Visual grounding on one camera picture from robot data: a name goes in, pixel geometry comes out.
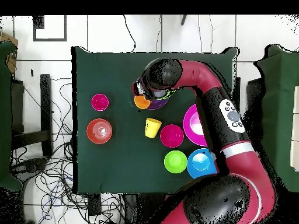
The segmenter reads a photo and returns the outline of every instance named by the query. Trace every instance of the red bowl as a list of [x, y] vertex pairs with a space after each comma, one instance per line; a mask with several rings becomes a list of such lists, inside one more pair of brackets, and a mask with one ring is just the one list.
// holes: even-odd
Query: red bowl
[[97, 118], [87, 126], [87, 137], [95, 144], [104, 144], [112, 136], [112, 127], [107, 120]]
[[91, 105], [97, 111], [104, 111], [109, 105], [109, 100], [106, 95], [98, 93], [92, 98]]

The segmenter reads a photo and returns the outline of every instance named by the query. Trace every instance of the yellow cup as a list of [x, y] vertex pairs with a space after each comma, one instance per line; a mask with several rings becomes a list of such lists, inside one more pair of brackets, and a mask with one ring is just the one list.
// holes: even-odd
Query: yellow cup
[[145, 136], [148, 138], [154, 138], [158, 133], [162, 122], [153, 118], [147, 118], [145, 122]]

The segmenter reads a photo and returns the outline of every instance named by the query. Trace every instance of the black chair leg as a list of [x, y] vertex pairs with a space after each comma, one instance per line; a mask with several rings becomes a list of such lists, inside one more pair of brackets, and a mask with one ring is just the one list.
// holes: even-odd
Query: black chair leg
[[182, 26], [183, 26], [183, 25], [184, 25], [184, 23], [185, 23], [186, 17], [187, 17], [187, 15], [183, 15], [182, 22], [180, 23]]

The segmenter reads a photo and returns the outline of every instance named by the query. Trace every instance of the pink plate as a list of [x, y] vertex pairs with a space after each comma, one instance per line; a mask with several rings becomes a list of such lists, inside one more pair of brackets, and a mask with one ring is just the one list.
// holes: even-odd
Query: pink plate
[[169, 124], [162, 129], [160, 140], [166, 147], [175, 148], [183, 142], [184, 132], [177, 125]]
[[201, 126], [199, 114], [196, 104], [192, 105], [186, 112], [183, 120], [183, 127], [189, 140], [200, 146], [208, 146], [203, 135], [203, 127]]

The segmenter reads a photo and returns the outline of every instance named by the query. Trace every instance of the robot control buttons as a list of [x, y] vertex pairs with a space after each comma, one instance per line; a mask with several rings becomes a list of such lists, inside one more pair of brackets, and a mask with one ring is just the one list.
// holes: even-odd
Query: robot control buttons
[[245, 128], [241, 122], [241, 117], [239, 113], [235, 110], [234, 105], [230, 100], [223, 100], [219, 104], [220, 111], [227, 123], [227, 126], [235, 132], [243, 133]]
[[240, 119], [240, 115], [236, 111], [230, 111], [227, 114], [227, 117], [228, 117], [229, 120], [235, 121], [235, 122], [238, 122], [239, 119]]

